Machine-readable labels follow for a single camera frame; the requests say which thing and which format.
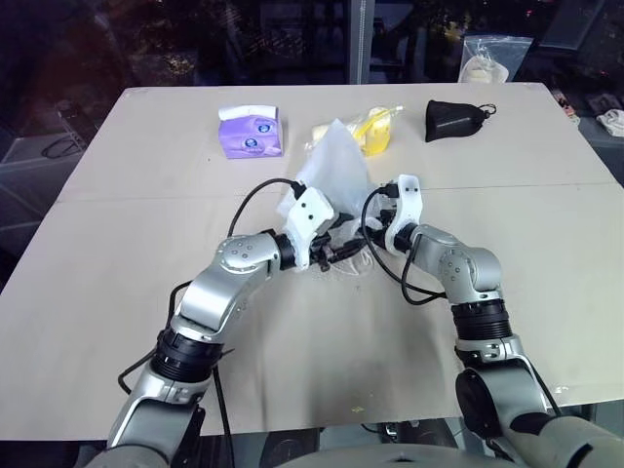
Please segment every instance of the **clear plastic bag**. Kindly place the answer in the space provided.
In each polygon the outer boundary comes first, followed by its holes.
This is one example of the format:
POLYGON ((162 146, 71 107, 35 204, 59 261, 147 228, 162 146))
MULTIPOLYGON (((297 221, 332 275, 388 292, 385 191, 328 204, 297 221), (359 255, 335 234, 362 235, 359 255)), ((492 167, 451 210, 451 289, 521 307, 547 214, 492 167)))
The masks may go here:
POLYGON ((512 81, 532 42, 530 37, 466 36, 457 82, 512 81))
MULTIPOLYGON (((402 105, 395 107, 374 107, 366 114, 350 119, 340 119, 353 138, 358 142, 365 156, 381 153, 390 141, 392 119, 403 110, 402 105)), ((305 151, 310 152, 328 131, 330 124, 312 128, 312 140, 305 144, 305 151)))

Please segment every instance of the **yellow object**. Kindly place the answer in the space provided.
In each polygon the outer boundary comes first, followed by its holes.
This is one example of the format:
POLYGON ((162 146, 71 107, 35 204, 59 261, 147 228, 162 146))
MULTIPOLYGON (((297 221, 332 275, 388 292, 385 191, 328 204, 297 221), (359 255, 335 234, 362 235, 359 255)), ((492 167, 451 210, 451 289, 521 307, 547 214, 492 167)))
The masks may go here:
POLYGON ((379 154, 386 149, 390 141, 392 116, 400 110, 403 110, 401 105, 392 109, 376 107, 370 110, 369 120, 353 134, 356 141, 364 141, 362 150, 365 156, 379 154))

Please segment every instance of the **tissue box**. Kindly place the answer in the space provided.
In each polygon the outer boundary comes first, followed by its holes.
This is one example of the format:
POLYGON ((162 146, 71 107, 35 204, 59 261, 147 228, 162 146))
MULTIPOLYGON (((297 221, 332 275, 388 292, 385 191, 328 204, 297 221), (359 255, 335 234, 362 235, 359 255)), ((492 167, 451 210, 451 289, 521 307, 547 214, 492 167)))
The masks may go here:
POLYGON ((272 105, 239 105, 219 109, 218 140, 225 157, 282 156, 282 125, 272 105))

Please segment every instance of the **table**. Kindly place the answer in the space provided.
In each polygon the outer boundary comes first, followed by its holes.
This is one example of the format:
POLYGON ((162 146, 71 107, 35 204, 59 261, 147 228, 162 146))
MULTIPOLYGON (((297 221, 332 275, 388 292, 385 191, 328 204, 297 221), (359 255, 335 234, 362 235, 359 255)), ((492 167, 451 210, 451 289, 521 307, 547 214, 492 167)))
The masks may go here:
MULTIPOLYGON (((543 86, 131 89, 0 295, 0 438, 105 438, 125 401, 116 375, 153 346, 169 290, 211 261, 244 194, 294 176, 313 125, 395 103, 406 111, 368 159, 372 179, 418 175, 421 220, 496 253, 514 331, 560 404, 624 397, 624 193, 543 86), (498 113, 474 136, 424 143, 430 98, 498 113), (224 158, 216 110, 237 103, 280 106, 283 158, 224 158)), ((239 232, 279 227, 282 194, 258 194, 239 232)), ((222 362, 234 432, 459 414, 443 301, 409 306, 379 268, 312 268, 251 306, 222 362)), ((219 433, 213 389, 205 406, 204 433, 219 433)))

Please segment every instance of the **beige table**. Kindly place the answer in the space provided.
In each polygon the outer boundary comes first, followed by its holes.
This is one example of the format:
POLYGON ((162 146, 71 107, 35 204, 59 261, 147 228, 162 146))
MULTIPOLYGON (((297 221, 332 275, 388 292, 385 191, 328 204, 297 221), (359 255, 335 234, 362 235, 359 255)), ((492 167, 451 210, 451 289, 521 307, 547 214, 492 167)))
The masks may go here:
MULTIPOLYGON (((623 191, 542 87, 129 90, 0 296, 0 438, 104 438, 124 402, 117 373, 153 345, 169 290, 211 260, 241 195, 293 176, 311 125, 400 102, 372 178, 419 175, 422 221, 497 254, 514 331, 560 403, 624 397, 623 191), (425 144, 429 98, 499 111, 473 137, 425 144), (216 109, 250 101, 281 106, 284 158, 220 153, 216 109)), ((279 198, 258 195, 240 231, 279 226, 279 198)), ((453 340, 446 303, 407 305, 378 268, 285 274, 255 295, 223 361, 233 430, 458 414, 453 340)), ((212 393, 206 406, 205 433, 220 431, 212 393)))

